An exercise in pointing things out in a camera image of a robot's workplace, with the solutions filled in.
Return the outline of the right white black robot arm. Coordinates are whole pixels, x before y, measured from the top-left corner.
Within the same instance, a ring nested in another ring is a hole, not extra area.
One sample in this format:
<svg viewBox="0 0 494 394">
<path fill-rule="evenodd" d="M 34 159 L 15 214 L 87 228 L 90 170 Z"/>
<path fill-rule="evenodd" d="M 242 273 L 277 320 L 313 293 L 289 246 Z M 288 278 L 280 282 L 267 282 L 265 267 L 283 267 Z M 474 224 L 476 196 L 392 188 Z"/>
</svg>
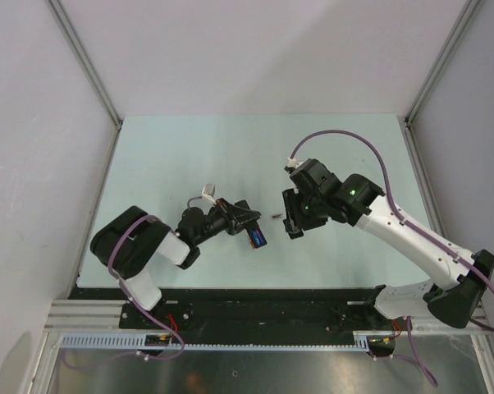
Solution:
<svg viewBox="0 0 494 394">
<path fill-rule="evenodd" d="M 421 268 L 425 282 L 405 286 L 378 286 L 372 303 L 363 308 L 364 322 L 384 328 L 392 319 L 415 314 L 433 316 L 452 328 L 465 328 L 473 320 L 490 277 L 494 255 L 459 247 L 422 226 L 406 214 L 392 210 L 382 188 L 365 176 L 340 181 L 317 159 L 287 162 L 294 186 L 284 190 L 284 226 L 291 239 L 328 221 L 348 224 L 376 236 Z"/>
</svg>

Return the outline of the black remote control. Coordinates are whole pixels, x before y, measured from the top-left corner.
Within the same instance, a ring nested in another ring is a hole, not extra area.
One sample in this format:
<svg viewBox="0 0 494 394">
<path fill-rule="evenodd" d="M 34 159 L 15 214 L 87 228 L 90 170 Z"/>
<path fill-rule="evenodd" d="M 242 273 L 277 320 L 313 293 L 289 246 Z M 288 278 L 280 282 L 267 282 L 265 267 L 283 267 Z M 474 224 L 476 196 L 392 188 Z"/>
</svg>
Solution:
<svg viewBox="0 0 494 394">
<path fill-rule="evenodd" d="M 257 247 L 254 244 L 252 236 L 251 236 L 251 233 L 253 231 L 262 232 L 262 230 L 258 224 L 258 220 L 261 218 L 261 213 L 259 213 L 258 211 L 254 211 L 248 205 L 247 201 L 244 199 L 235 202 L 234 206 L 236 207 L 237 212 L 240 213 L 240 218 L 237 220 L 238 224 L 236 224 L 236 226 L 233 228 L 232 234 L 235 236 L 235 235 L 240 234 L 241 232 L 245 232 L 249 238 L 249 243 L 251 244 L 253 249 L 256 250 L 256 249 L 259 249 L 261 247 L 264 247 L 265 245 L 260 245 L 259 247 Z"/>
</svg>

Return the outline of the purple blue battery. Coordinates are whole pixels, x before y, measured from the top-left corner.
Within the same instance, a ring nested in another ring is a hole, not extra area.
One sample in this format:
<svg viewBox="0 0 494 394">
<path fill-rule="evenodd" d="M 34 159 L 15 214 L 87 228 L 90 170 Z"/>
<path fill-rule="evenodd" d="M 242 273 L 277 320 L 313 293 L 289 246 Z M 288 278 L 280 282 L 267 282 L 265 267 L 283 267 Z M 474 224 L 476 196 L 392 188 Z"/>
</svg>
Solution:
<svg viewBox="0 0 494 394">
<path fill-rule="evenodd" d="M 261 245 L 261 240 L 258 238 L 258 234 L 257 234 L 255 231 L 253 231 L 253 232 L 251 233 L 251 236 L 252 236 L 252 239 L 253 239 L 254 244 L 255 244 L 257 247 L 259 247 L 259 246 Z"/>
</svg>

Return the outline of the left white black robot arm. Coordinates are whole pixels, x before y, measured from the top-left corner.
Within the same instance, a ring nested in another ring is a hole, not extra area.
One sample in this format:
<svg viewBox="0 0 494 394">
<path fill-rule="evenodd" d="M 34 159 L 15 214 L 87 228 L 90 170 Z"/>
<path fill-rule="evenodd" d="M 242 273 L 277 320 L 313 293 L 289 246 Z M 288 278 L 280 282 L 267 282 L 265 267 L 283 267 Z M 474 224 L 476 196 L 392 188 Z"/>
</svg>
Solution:
<svg viewBox="0 0 494 394">
<path fill-rule="evenodd" d="M 174 266 L 186 270 L 200 256 L 199 245 L 225 232 L 235 236 L 245 232 L 253 248 L 267 244 L 258 220 L 261 213 L 244 200 L 234 204 L 217 199 L 205 213 L 188 207 L 173 229 L 165 222 L 131 206 L 95 233 L 90 252 L 107 267 L 130 302 L 138 305 L 137 318 L 148 328 L 160 326 L 166 309 L 160 304 L 162 292 L 154 284 L 149 263 L 160 256 Z"/>
</svg>

